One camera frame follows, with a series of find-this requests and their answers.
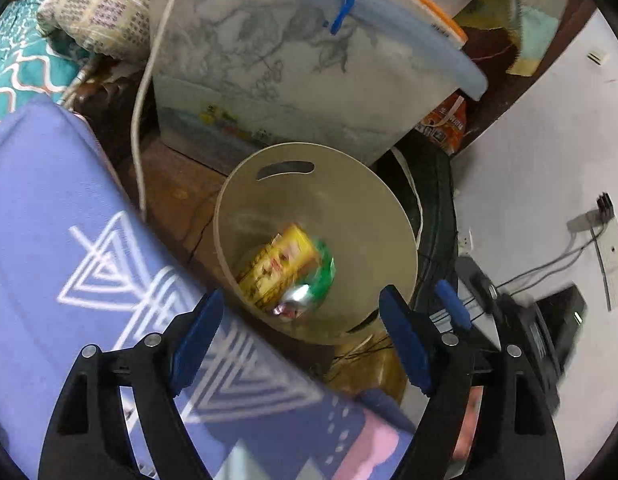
metal screw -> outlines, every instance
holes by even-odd
[[[522,355],[522,350],[516,345],[507,345],[507,354],[512,357],[520,357]]]
[[[162,341],[163,338],[160,336],[160,334],[149,334],[147,337],[144,338],[144,344],[151,347],[151,346],[158,346],[160,344],[160,341]]]
[[[443,334],[442,342],[447,346],[455,346],[458,344],[458,336],[452,333]]]
[[[82,357],[86,357],[87,359],[89,357],[93,357],[96,352],[98,351],[98,347],[95,345],[87,345],[86,347],[84,347],[82,349]]]

trash can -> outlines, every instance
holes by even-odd
[[[246,300],[235,276],[295,222],[325,240],[336,275],[320,308],[281,322]],[[277,144],[246,158],[215,207],[214,245],[225,282],[273,328],[315,344],[343,344],[384,330],[378,295],[395,285],[407,300],[417,279],[417,246],[391,190],[356,159],[326,146]]]

brown floor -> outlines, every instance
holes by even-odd
[[[166,248],[206,286],[222,282],[212,235],[215,200],[225,177],[165,146],[157,136],[142,145],[148,225]],[[120,164],[122,186],[137,203],[131,160]],[[355,395],[380,387],[400,401],[406,377],[385,335],[364,345],[334,348],[303,343],[284,336],[243,312],[243,317],[287,359],[335,390]]]

